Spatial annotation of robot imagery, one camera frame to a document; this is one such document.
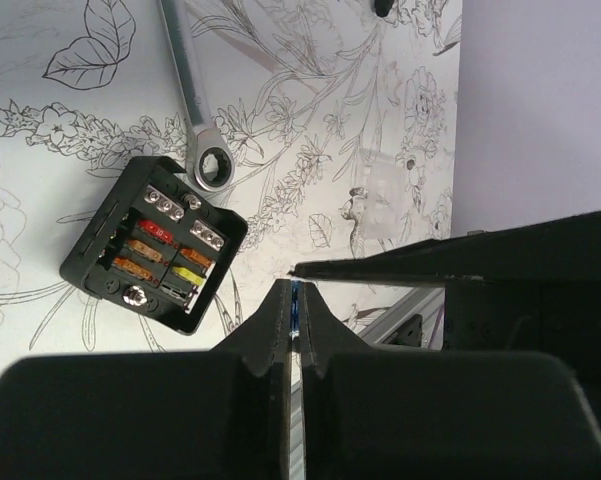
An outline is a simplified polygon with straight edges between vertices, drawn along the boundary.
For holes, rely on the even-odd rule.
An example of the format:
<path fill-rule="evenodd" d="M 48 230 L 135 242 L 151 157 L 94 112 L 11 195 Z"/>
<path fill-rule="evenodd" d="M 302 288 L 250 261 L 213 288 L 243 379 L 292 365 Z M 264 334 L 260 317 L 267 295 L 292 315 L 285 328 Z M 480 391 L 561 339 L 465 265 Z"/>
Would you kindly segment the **black fuse box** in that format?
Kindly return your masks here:
<path fill-rule="evenodd" d="M 246 237 L 246 221 L 215 207 L 184 183 L 166 156 L 132 158 L 60 266 L 61 277 L 99 300 L 183 335 L 196 332 Z M 174 239 L 163 243 L 136 227 L 151 220 Z M 171 272 L 205 278 L 191 285 Z"/>

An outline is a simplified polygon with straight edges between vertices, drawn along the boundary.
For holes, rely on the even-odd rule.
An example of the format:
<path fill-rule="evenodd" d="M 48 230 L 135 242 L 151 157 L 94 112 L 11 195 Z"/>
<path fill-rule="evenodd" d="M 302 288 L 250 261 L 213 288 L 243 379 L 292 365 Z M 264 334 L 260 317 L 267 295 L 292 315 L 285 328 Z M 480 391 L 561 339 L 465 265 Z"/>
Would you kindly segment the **red blade fuse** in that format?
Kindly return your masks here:
<path fill-rule="evenodd" d="M 163 243 L 171 244 L 173 242 L 173 235 L 169 231 L 165 230 L 163 227 L 151 220 L 140 220 L 137 222 L 136 227 L 144 233 Z"/>

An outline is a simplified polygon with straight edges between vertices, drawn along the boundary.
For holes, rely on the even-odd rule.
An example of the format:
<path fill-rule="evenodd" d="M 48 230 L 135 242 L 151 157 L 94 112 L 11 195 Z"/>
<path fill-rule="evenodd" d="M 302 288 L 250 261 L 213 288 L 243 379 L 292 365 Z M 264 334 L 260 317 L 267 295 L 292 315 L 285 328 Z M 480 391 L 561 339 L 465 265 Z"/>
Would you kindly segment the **yellow blade fuse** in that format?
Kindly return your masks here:
<path fill-rule="evenodd" d="M 202 286 L 205 282 L 204 277 L 183 266 L 174 266 L 171 268 L 171 272 L 191 285 L 195 285 L 197 287 Z"/>

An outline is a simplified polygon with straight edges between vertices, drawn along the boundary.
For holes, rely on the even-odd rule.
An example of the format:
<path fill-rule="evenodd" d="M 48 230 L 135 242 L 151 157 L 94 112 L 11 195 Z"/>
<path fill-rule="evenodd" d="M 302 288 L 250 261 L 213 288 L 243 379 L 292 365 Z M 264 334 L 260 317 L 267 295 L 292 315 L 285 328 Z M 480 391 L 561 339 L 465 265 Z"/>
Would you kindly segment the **blue blade fuse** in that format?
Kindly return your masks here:
<path fill-rule="evenodd" d="M 291 282 L 291 308 L 290 308 L 290 337 L 295 338 L 299 335 L 299 288 L 300 282 L 293 280 Z"/>

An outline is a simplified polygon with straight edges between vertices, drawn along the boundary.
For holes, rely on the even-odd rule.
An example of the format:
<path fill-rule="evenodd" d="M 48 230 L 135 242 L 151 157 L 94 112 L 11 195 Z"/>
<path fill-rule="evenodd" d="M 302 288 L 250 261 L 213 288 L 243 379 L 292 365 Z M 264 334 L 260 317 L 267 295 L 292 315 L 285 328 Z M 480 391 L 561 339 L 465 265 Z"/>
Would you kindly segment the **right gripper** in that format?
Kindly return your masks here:
<path fill-rule="evenodd" d="M 392 286 L 469 282 L 445 288 L 445 349 L 538 351 L 582 380 L 601 380 L 601 211 L 302 262 L 290 274 Z"/>

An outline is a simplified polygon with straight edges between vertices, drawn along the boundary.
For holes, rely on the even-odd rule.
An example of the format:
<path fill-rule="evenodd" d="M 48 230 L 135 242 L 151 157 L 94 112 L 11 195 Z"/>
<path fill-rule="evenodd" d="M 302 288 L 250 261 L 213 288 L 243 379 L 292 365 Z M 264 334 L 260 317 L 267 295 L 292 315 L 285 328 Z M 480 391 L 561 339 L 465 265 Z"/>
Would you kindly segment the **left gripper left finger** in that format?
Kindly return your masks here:
<path fill-rule="evenodd" d="M 208 351 L 37 356 L 0 376 L 0 479 L 285 479 L 292 284 Z"/>

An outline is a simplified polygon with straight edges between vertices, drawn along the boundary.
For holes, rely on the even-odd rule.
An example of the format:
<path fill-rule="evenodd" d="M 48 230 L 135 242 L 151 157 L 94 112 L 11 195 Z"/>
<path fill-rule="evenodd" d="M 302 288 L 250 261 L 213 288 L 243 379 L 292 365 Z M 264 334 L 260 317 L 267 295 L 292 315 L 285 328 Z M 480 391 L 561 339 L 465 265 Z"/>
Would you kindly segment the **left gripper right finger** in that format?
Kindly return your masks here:
<path fill-rule="evenodd" d="M 309 479 L 601 479 L 601 428 L 539 352 L 380 349 L 299 293 Z"/>

